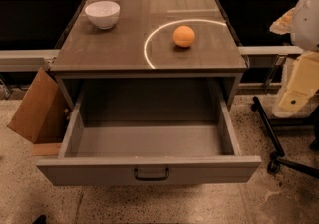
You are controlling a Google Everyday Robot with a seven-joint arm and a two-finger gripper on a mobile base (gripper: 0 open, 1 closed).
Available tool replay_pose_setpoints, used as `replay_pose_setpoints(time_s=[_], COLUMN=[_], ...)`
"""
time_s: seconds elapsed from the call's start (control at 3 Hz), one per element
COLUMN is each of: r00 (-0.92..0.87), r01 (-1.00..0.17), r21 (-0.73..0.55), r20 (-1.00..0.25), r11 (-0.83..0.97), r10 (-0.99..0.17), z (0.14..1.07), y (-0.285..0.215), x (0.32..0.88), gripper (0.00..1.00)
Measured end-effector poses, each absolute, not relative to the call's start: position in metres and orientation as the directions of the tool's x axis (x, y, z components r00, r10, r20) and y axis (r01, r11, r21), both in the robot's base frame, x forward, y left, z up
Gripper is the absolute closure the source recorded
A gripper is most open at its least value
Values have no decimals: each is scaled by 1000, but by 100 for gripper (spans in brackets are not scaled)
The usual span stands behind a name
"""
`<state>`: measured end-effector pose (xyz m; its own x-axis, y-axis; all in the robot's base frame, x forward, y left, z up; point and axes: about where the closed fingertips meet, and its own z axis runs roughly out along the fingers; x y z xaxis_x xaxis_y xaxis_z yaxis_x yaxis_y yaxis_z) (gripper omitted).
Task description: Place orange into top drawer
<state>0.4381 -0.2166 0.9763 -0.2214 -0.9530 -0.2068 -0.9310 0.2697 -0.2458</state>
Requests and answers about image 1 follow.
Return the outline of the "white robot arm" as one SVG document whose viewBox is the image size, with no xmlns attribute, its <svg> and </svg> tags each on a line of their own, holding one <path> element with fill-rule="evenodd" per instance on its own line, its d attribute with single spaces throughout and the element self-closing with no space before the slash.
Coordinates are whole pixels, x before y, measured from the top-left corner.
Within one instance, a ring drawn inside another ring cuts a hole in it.
<svg viewBox="0 0 319 224">
<path fill-rule="evenodd" d="M 296 6 L 272 23 L 270 31 L 290 34 L 303 52 L 294 61 L 290 76 L 282 76 L 276 104 L 277 117 L 299 112 L 319 90 L 319 0 L 299 0 Z"/>
</svg>

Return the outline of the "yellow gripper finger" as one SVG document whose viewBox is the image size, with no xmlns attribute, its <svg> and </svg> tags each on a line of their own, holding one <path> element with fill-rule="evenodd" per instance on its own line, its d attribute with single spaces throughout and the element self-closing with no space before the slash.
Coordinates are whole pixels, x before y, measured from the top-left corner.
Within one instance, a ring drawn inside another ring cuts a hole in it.
<svg viewBox="0 0 319 224">
<path fill-rule="evenodd" d="M 278 105 L 285 112 L 298 112 L 319 90 L 319 52 L 305 51 L 293 69 Z"/>
<path fill-rule="evenodd" d="M 293 17 L 294 9 L 288 10 L 280 18 L 272 23 L 270 26 L 270 31 L 278 35 L 284 35 L 291 30 L 291 21 Z"/>
</svg>

